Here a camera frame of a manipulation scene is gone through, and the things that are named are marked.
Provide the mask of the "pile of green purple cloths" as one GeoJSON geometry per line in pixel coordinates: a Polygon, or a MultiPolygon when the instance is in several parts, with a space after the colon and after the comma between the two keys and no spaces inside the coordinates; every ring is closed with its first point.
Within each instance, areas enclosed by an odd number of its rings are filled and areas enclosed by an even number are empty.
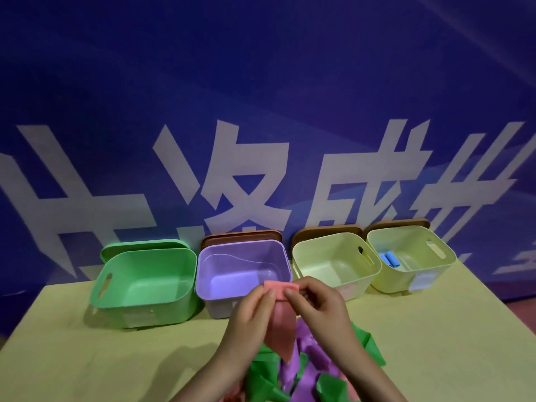
{"type": "Polygon", "coordinates": [[[359,402],[346,376],[301,319],[291,362],[262,345],[245,378],[219,402],[359,402]]]}

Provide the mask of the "person's left hand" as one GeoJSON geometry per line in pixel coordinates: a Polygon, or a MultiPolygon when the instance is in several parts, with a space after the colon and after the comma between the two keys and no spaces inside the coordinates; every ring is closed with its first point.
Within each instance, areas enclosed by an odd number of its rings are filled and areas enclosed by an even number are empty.
{"type": "Polygon", "coordinates": [[[222,346],[225,351],[252,354],[254,359],[263,344],[267,327],[248,325],[247,295],[240,300],[229,319],[222,346]]]}

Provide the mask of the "brown bin lid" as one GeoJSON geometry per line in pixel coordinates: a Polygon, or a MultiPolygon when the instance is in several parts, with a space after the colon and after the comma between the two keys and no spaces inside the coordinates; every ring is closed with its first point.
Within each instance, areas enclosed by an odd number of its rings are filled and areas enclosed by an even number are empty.
{"type": "Polygon", "coordinates": [[[248,231],[234,231],[221,234],[212,234],[206,236],[200,243],[200,249],[204,250],[211,245],[221,245],[239,242],[252,242],[252,241],[265,241],[276,240],[283,241],[283,235],[278,230],[248,230],[248,231]]]}
{"type": "Polygon", "coordinates": [[[314,238],[324,237],[328,235],[338,234],[338,233],[352,233],[357,236],[362,236],[363,229],[357,226],[356,224],[341,224],[341,225],[321,226],[321,227],[305,227],[301,230],[298,230],[292,236],[291,251],[300,242],[311,240],[314,238]]]}
{"type": "Polygon", "coordinates": [[[405,220],[382,220],[376,223],[370,224],[362,233],[362,238],[367,239],[368,234],[373,230],[396,228],[406,226],[420,226],[429,229],[431,222],[426,218],[412,218],[405,220]]]}

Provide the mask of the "purple plastic storage bin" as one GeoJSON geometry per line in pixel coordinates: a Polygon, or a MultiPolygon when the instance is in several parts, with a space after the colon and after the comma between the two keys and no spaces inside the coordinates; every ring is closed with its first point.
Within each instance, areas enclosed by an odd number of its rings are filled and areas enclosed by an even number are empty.
{"type": "Polygon", "coordinates": [[[229,318],[239,300],[264,281],[291,282],[283,243],[277,240],[211,245],[198,256],[196,294],[213,319],[229,318]]]}

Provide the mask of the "person's right forearm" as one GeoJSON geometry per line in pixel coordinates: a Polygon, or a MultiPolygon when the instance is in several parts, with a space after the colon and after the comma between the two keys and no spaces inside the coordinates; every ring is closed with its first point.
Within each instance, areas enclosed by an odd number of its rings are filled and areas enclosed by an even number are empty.
{"type": "Polygon", "coordinates": [[[360,344],[343,351],[333,360],[362,402],[409,402],[360,344]]]}

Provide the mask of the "person's right hand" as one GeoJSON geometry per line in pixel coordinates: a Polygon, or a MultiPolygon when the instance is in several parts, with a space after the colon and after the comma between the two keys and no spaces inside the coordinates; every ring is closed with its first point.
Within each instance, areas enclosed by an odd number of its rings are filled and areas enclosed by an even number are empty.
{"type": "Polygon", "coordinates": [[[295,283],[299,289],[308,292],[309,302],[290,302],[291,306],[305,321],[323,351],[336,364],[333,357],[357,347],[357,344],[361,345],[343,297],[336,289],[313,277],[304,277],[295,283]]]}

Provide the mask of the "green plastic storage bin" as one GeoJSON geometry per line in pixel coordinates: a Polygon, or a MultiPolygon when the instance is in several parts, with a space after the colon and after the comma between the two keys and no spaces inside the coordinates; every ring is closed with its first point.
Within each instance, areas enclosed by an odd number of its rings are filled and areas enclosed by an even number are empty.
{"type": "Polygon", "coordinates": [[[127,251],[104,264],[89,303],[115,329],[180,324],[202,309],[196,274],[191,249],[127,251]]]}

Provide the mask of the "blue banner with white print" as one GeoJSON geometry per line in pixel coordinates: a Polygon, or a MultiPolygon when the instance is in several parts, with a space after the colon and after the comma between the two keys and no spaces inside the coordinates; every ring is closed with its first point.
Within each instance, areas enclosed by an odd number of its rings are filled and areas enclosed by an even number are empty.
{"type": "Polygon", "coordinates": [[[536,0],[0,0],[0,336],[110,243],[412,217],[536,296],[536,0]]]}

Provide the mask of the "cream plastic storage bin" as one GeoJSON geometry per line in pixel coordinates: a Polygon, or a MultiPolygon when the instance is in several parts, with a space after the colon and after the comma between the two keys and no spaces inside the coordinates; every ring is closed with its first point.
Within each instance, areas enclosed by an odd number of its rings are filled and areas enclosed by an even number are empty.
{"type": "Polygon", "coordinates": [[[403,267],[398,271],[381,260],[381,271],[372,286],[385,294],[429,288],[457,260],[454,251],[430,228],[378,229],[371,231],[365,241],[378,255],[395,253],[403,267]]]}
{"type": "Polygon", "coordinates": [[[360,236],[340,232],[297,243],[292,249],[298,277],[314,277],[336,289],[345,301],[364,295],[382,261],[360,236]]]}

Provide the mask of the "person's left forearm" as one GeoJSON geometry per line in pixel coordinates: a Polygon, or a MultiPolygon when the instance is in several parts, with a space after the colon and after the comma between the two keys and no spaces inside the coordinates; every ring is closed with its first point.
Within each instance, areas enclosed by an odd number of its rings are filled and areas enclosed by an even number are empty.
{"type": "Polygon", "coordinates": [[[244,378],[252,359],[239,351],[217,351],[169,402],[220,402],[244,378]]]}

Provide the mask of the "pink cloth strip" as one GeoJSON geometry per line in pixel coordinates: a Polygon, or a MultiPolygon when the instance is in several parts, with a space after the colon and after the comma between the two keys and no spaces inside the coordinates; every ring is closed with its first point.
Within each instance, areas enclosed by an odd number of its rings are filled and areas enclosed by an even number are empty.
{"type": "Polygon", "coordinates": [[[297,314],[285,296],[285,290],[299,292],[299,286],[281,281],[264,281],[264,292],[274,291],[276,302],[271,312],[264,344],[275,352],[285,364],[293,358],[297,314]]]}

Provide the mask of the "green bin lid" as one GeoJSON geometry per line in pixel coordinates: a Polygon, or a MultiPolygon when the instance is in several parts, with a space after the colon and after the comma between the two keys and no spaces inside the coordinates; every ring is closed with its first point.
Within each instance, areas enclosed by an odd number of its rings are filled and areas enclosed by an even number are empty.
{"type": "Polygon", "coordinates": [[[176,238],[111,243],[101,250],[100,259],[105,264],[124,252],[156,249],[191,249],[191,247],[188,243],[176,238]]]}

